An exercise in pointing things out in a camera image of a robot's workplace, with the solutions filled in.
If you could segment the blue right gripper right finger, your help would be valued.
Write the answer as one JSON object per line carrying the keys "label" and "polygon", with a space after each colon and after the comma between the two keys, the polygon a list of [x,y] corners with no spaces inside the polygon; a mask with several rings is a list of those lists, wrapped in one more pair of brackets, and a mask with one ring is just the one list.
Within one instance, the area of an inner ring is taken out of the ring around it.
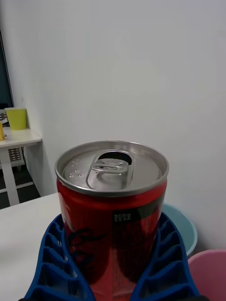
{"label": "blue right gripper right finger", "polygon": [[199,292],[192,280],[182,237],[169,217],[159,220],[151,260],[131,301],[194,301]]}

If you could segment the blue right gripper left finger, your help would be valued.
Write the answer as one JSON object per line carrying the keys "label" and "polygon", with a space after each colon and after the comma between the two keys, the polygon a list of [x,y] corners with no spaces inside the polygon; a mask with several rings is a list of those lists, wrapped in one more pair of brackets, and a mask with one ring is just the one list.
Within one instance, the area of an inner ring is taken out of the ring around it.
{"label": "blue right gripper left finger", "polygon": [[69,255],[58,215],[42,238],[37,266],[25,301],[94,301],[94,294]]}

